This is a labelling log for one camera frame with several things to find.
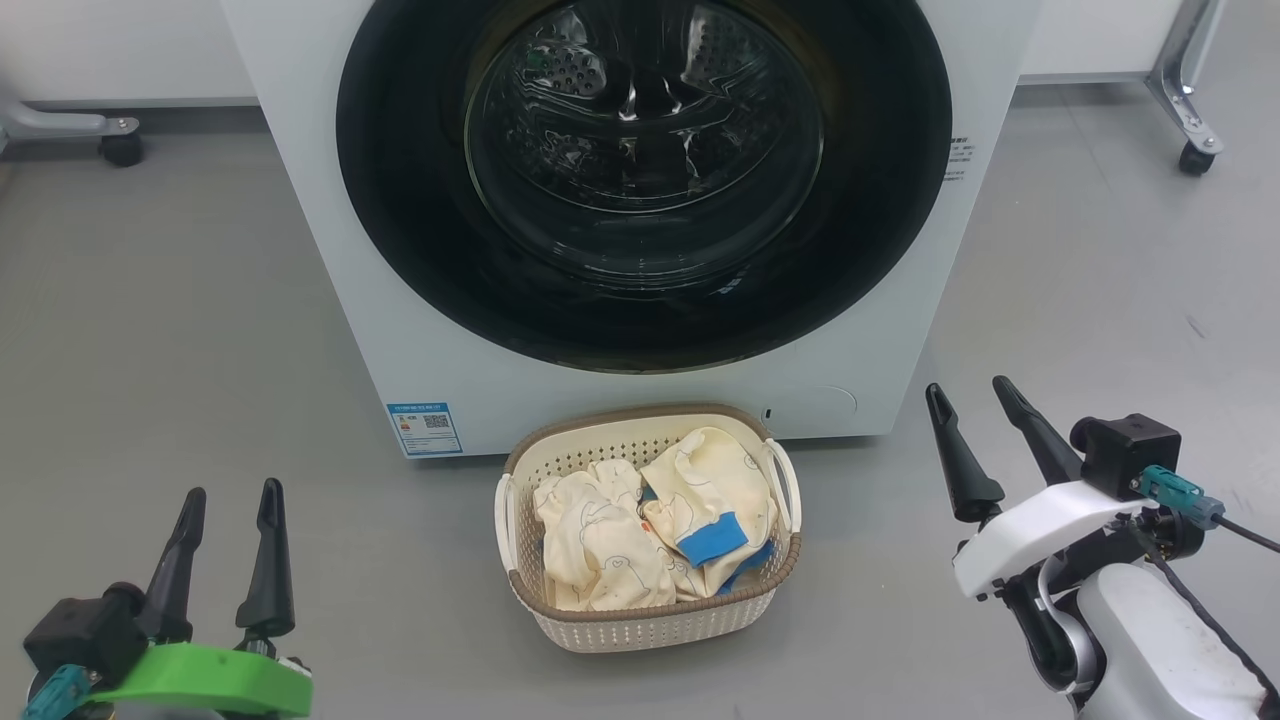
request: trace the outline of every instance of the caster wheel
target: caster wheel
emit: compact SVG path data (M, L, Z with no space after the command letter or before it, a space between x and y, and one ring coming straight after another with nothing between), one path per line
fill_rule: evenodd
M99 143L97 152L116 168L131 168L142 161L142 136L137 132L108 135Z
M1183 147L1183 156L1178 159L1178 169L1188 176L1201 177L1213 167L1213 155L1201 152L1190 142Z

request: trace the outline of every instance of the basket handle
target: basket handle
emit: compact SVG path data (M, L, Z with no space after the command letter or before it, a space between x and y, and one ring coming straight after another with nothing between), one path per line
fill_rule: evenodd
M787 451L782 450L782 446L773 438L764 441L764 448L769 451L769 479L773 480L773 495L778 498L778 505L782 505L782 512L791 520L791 527L788 528L792 533L800 532L801 509L800 509L800 486L796 483L796 469L791 465L791 459L787 457ZM782 466L782 475L787 480L786 496L782 495L782 483L778 480L778 465Z
M511 473L498 480L498 492L493 497L493 530L498 536L498 556L502 566L511 574L516 569L512 561L516 551L512 542L516 537L516 502L511 493Z

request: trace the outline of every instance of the washing machine door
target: washing machine door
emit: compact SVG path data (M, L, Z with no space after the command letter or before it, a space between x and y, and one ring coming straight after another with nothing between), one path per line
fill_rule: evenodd
M919 232L950 136L913 0L376 0L337 111L352 204L410 287L617 373L847 310Z

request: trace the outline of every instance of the brown basket rim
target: brown basket rim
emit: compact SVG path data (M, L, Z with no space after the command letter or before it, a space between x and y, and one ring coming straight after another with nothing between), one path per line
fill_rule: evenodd
M538 430L530 433L525 439L516 445L516 448L511 451L507 456L507 464L503 466L503 473L511 474L516 469L516 464L520 459L541 439L548 437L566 433L570 430L579 430L582 428L589 428L591 425L604 425L608 423L618 423L625 420L640 420L645 418L662 418L669 415L724 415L751 428L760 439L769 439L768 428L758 418L748 415L746 413L732 407L730 405L719 405L714 402L703 404L675 404L675 405L650 405L645 407L632 407L627 410L614 410L611 413L600 413L596 415L589 415L585 418L579 418L576 420L567 420L563 423L553 423L539 428ZM576 612L572 610L561 610L553 607L547 602L534 597L534 593L525 584L524 578L520 577L520 570L512 570L507 574L507 579L511 582L511 589L516 592L516 597L525 603L529 610L541 615L549 620L557 623L616 623L616 621L635 621L635 620L657 620L664 618L677 618L680 615L687 615L690 612L700 612L703 610L716 610L719 607L727 607L739 602L745 602L768 594L778 588L783 580L786 580L791 571L795 569L796 562L800 560L800 533L791 533L791 541L787 547L787 556L782 560L782 565L778 566L778 571L769 577L765 582L740 591L733 591L728 594L721 594L716 597L704 597L701 600L695 600L692 602L678 602L676 605L662 605L658 607L639 607L635 610L591 610L586 612Z

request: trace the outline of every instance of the clothes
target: clothes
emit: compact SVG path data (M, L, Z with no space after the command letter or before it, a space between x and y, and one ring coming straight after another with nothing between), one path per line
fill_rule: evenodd
M654 607L759 582L777 505L728 433L694 430L646 468L591 462L534 491L547 597L561 610Z
M660 541L636 506L640 474L626 460L548 478L534 491L547 534L543 565L549 600L561 610L627 610L676 601Z
M640 514L668 546L701 570L701 582L682 583L677 597L710 597L726 587L748 559L763 565L778 506L755 460L719 428L701 428L668 447L640 474L657 500Z

